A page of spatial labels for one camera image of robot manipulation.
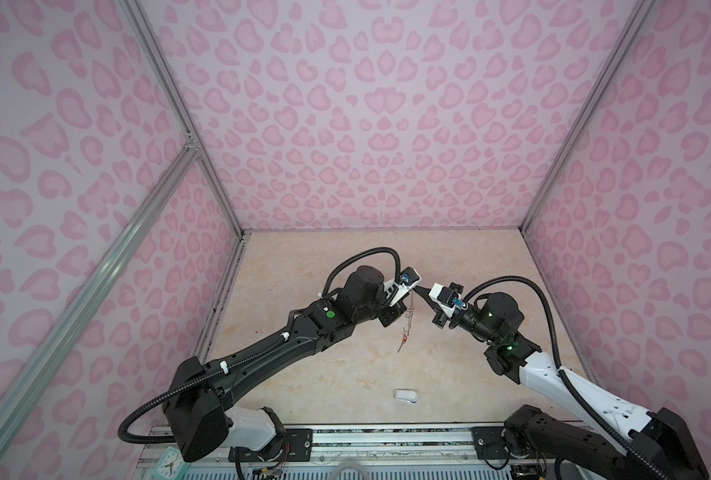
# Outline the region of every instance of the pink heart pattern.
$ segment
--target pink heart pattern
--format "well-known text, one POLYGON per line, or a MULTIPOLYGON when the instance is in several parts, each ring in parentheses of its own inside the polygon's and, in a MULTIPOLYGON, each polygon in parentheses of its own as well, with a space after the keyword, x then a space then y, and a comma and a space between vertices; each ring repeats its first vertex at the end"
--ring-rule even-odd
MULTIPOLYGON (((184 145, 153 78, 113 0, 0 2, 0 398, 184 145)), ((258 108, 248 111, 261 118, 258 108)), ((0 478, 126 475, 135 450, 99 436, 121 408, 162 389, 160 377, 170 378, 192 348, 186 325, 200 329, 232 242, 204 182, 197 168, 183 182, 189 195, 164 212, 177 227, 154 227, 152 253, 127 268, 18 434, 0 478), (188 206, 196 216, 184 213, 188 206), (184 260, 159 245, 164 231, 187 244, 183 232, 196 229, 208 237, 184 260), (185 270, 188 259, 187 278, 162 299, 158 280, 175 264, 185 270), (186 302, 191 286, 203 295, 186 302), (154 291, 161 302, 187 305, 166 319, 184 332, 185 348, 160 361, 140 357, 137 375, 122 377, 119 359, 130 347, 145 352, 154 343, 149 324, 147 336, 140 331, 140 316, 163 314, 148 300, 154 291), (116 331, 124 322, 128 329, 116 331), (106 405, 113 382, 126 395, 106 405)))
POLYGON ((711 6, 703 6, 663 2, 527 242, 601 384, 682 415, 711 475, 711 6))
POLYGON ((143 1, 247 229, 519 225, 634 2, 485 3, 143 1))
MULTIPOLYGON (((39 401, 38 416, 26 422, 5 453, 0 470, 6 468, 11 476, 4 478, 127 474, 139 448, 122 444, 116 428, 128 412, 163 391, 171 372, 191 355, 233 244, 207 179, 194 165, 147 235, 148 251, 138 252, 127 265, 39 401), (199 240, 188 241, 195 234, 199 240), (189 255, 177 260, 174 249, 161 248, 164 241, 188 245, 189 255), (178 277, 176 285, 171 276, 178 277), (163 289, 176 310, 169 317, 162 302, 146 302, 151 290, 163 289)), ((28 312, 15 321, 10 342, 37 345, 52 324, 47 310, 28 312)), ((0 364, 0 395, 23 367, 23 360, 0 364)), ((163 420, 157 412, 139 427, 163 420)))

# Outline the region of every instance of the alarm clock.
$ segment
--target alarm clock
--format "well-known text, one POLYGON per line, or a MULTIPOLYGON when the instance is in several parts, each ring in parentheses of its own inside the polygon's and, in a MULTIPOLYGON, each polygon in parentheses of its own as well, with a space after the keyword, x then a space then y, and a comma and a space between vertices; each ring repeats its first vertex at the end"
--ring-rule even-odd
POLYGON ((190 466, 182 458, 182 454, 175 447, 167 447, 164 455, 153 469, 153 478, 156 480, 181 480, 190 466))

